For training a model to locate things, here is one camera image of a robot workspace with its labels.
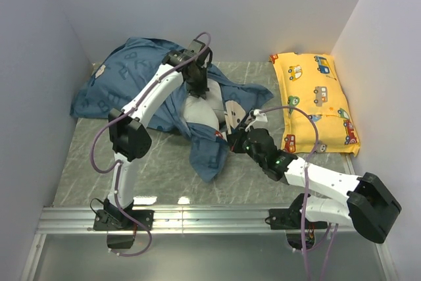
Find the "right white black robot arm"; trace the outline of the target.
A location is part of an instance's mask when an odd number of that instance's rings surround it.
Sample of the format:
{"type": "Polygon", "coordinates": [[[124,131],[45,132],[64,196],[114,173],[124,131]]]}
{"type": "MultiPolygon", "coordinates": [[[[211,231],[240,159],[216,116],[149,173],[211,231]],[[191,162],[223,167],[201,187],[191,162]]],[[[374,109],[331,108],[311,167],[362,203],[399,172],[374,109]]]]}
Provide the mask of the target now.
{"type": "Polygon", "coordinates": [[[289,218],[297,228],[311,222],[352,226],[362,237],[381,244],[402,210],[375,174],[342,174],[308,163],[277,148],[264,128],[230,134],[228,144],[232,152],[252,158],[269,179],[318,194],[299,195],[290,205],[289,218]]]}

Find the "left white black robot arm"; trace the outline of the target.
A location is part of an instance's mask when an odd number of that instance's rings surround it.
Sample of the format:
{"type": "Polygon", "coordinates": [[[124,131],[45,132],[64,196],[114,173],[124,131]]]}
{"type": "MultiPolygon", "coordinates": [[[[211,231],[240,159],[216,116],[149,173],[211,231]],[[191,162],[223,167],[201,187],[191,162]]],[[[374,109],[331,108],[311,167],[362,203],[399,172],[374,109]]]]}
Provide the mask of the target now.
{"type": "Polygon", "coordinates": [[[194,39],[187,49],[172,50],[162,60],[157,71],[129,103],[109,113],[109,136],[114,151],[112,189],[103,202],[105,219],[118,230],[134,224],[133,182],[131,164],[144,157],[151,147],[146,127],[170,94],[186,85],[195,97],[208,91],[207,69],[212,61],[209,44],[194,39]]]}

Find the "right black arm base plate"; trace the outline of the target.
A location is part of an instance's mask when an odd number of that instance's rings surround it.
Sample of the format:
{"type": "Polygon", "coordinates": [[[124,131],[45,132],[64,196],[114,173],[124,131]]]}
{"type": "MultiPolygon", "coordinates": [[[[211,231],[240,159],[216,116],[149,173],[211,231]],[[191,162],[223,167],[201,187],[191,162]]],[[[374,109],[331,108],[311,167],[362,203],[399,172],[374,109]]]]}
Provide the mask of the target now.
{"type": "MultiPolygon", "coordinates": [[[[301,251],[303,243],[301,241],[301,212],[290,209],[269,209],[268,216],[264,222],[271,230],[283,230],[285,232],[288,245],[294,251],[301,251]]],[[[309,222],[305,219],[305,246],[307,250],[316,249],[327,238],[331,224],[327,222],[309,222]],[[324,235],[316,241],[316,230],[325,229],[324,235]]]]}

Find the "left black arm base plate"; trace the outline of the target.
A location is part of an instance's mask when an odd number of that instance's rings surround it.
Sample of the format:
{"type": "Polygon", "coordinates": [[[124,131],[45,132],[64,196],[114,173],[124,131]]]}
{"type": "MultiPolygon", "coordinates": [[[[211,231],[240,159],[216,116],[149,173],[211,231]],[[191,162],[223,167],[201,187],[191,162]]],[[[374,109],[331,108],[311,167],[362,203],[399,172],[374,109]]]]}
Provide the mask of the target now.
{"type": "Polygon", "coordinates": [[[107,246],[112,250],[130,249],[139,231],[151,230],[155,212],[152,210],[131,210],[128,214],[144,225],[136,224],[132,219],[125,217],[119,210],[97,211],[93,222],[93,231],[107,233],[107,246]]]}

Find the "yellow car print pillow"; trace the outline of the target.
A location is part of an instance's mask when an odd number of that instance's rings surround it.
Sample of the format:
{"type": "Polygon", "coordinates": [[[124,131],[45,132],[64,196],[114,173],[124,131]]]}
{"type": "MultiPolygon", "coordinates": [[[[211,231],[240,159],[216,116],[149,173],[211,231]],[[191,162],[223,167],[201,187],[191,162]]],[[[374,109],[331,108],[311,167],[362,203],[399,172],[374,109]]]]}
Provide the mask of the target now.
{"type": "Polygon", "coordinates": [[[308,153],[318,131],[318,153],[360,151],[346,96],[335,71],[334,58],[316,53],[279,53],[272,62],[284,110],[282,149],[308,153]]]}

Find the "white pillow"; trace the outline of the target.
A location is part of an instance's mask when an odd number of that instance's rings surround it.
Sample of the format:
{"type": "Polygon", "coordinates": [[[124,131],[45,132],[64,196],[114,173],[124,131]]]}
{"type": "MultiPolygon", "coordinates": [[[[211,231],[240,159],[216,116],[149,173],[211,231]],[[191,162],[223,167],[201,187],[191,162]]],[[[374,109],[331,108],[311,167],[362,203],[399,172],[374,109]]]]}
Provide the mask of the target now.
{"type": "Polygon", "coordinates": [[[219,130],[226,123],[220,84],[208,79],[207,87],[204,97],[188,95],[184,101],[181,116],[188,130],[196,127],[219,130]]]}

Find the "aluminium side rail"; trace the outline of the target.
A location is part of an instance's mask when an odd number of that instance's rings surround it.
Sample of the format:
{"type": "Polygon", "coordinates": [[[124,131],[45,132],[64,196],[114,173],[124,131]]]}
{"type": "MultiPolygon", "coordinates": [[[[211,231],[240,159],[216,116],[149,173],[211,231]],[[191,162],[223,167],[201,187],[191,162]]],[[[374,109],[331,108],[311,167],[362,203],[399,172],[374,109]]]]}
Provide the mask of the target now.
{"type": "Polygon", "coordinates": [[[349,155],[343,154],[343,164],[347,174],[355,174],[355,170],[349,155]]]}

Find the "aluminium mounting rail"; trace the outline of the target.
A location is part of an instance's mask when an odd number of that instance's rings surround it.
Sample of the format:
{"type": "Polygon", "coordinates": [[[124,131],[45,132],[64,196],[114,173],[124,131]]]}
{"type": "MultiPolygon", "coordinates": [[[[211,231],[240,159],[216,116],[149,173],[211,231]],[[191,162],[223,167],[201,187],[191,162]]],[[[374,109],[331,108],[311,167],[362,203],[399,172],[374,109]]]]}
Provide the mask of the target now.
{"type": "MultiPolygon", "coordinates": [[[[286,205],[137,205],[153,210],[151,233],[157,234],[265,234],[281,233],[265,222],[269,209],[286,205]]],[[[106,234],[93,229],[95,215],[88,207],[47,207],[36,234],[106,234]]]]}

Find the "blue cartoon mouse pillowcase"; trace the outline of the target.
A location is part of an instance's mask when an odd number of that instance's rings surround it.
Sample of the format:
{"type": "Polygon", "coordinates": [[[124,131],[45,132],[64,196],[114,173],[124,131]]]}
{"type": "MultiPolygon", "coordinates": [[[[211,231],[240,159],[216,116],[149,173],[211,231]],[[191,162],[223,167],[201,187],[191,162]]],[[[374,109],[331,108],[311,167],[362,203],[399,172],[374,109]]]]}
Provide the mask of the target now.
{"type": "MultiPolygon", "coordinates": [[[[121,109],[151,80],[164,56],[182,46],[165,39],[129,38],[117,47],[83,84],[70,106],[74,118],[107,118],[111,109],[121,109]]],[[[207,78],[220,84],[223,105],[229,101],[242,109],[238,119],[252,109],[259,109],[273,98],[273,93],[259,84],[238,84],[229,80],[213,64],[207,78]]],[[[181,111],[188,96],[185,86],[171,93],[153,115],[148,127],[162,132],[179,131],[191,141],[190,165],[204,182],[210,182],[224,167],[228,145],[217,136],[219,130],[188,130],[181,111]]]]}

